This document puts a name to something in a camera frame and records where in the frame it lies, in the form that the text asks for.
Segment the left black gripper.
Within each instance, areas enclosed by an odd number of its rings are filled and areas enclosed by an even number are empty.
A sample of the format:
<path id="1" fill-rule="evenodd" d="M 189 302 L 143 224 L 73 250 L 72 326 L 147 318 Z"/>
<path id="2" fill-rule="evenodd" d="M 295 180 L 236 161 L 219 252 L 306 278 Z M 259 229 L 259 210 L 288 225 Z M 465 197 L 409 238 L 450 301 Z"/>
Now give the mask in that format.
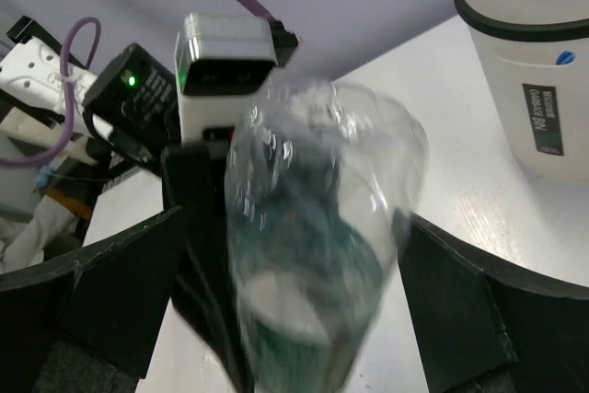
<path id="1" fill-rule="evenodd" d="M 164 206 L 178 206 L 185 216 L 173 306 L 216 354 L 234 390 L 247 392 L 248 358 L 225 231 L 225 166 L 234 131 L 231 126 L 205 129 L 200 141 L 167 147 L 161 159 L 162 191 Z"/>

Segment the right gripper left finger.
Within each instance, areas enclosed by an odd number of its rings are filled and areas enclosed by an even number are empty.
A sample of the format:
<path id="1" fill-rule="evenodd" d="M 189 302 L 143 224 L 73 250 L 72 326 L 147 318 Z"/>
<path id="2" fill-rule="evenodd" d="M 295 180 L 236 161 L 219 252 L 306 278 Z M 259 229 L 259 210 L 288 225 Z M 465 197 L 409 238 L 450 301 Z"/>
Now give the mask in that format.
<path id="1" fill-rule="evenodd" d="M 1 277 L 4 392 L 133 392 L 184 250 L 173 209 Z"/>

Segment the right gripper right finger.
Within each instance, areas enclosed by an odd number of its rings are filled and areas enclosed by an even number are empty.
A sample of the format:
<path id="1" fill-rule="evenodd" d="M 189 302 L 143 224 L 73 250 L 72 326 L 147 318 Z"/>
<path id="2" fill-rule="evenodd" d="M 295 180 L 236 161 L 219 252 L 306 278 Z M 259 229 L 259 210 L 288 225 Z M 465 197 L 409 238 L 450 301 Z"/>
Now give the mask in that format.
<path id="1" fill-rule="evenodd" d="M 415 215 L 399 270 L 432 392 L 585 392 L 588 289 Z"/>

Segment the green label clear bottle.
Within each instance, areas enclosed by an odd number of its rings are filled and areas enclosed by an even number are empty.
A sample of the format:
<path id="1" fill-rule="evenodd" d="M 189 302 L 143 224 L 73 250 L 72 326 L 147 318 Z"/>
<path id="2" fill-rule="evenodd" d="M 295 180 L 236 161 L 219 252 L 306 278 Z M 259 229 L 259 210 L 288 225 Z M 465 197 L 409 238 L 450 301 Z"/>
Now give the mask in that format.
<path id="1" fill-rule="evenodd" d="M 428 141 L 354 83 L 270 87 L 225 172 L 230 269 L 258 392 L 340 392 L 407 244 Z"/>

